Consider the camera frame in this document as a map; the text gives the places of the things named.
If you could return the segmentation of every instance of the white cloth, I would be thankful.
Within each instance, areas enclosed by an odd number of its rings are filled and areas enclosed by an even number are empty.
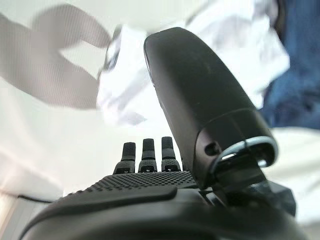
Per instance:
[[[217,0],[192,19],[169,26],[183,27],[211,47],[258,109],[263,106],[263,90],[290,65],[289,56],[259,2]],[[114,68],[102,70],[97,96],[97,106],[108,124],[140,125],[145,129],[145,124],[158,126],[163,122],[145,63],[146,37],[146,31],[123,25],[109,48],[111,53],[108,50],[107,59],[110,61],[118,54],[117,60]]]

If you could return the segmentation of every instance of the textured grip surface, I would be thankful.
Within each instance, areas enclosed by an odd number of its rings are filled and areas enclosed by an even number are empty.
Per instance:
[[[143,139],[142,151],[155,150],[155,141],[152,138]]]
[[[161,147],[162,147],[162,149],[167,149],[167,148],[173,149],[174,145],[173,145],[173,142],[172,142],[172,137],[164,136],[161,139]]]
[[[136,144],[134,142],[126,142],[123,144],[122,156],[136,155]]]

